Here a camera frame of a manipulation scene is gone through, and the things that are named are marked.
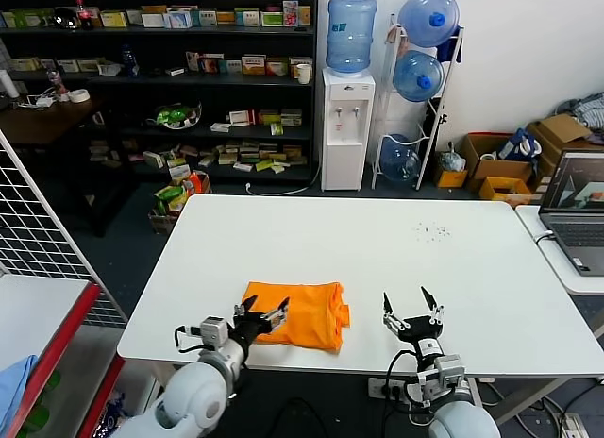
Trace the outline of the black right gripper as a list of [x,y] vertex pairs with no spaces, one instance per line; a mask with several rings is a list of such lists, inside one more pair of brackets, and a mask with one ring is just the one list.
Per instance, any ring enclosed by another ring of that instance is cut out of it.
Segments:
[[396,334],[399,341],[411,344],[418,361],[444,355],[439,343],[443,331],[444,306],[424,287],[421,292],[430,309],[430,316],[417,316],[405,320],[399,319],[392,308],[389,297],[383,293],[383,324]]

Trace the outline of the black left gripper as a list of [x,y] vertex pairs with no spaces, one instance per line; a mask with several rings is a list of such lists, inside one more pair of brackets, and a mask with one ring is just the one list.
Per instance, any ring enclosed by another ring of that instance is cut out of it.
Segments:
[[231,339],[240,345],[252,345],[262,334],[270,334],[287,320],[289,298],[285,297],[279,305],[266,313],[249,313],[256,302],[257,295],[245,298],[241,304],[234,306]]

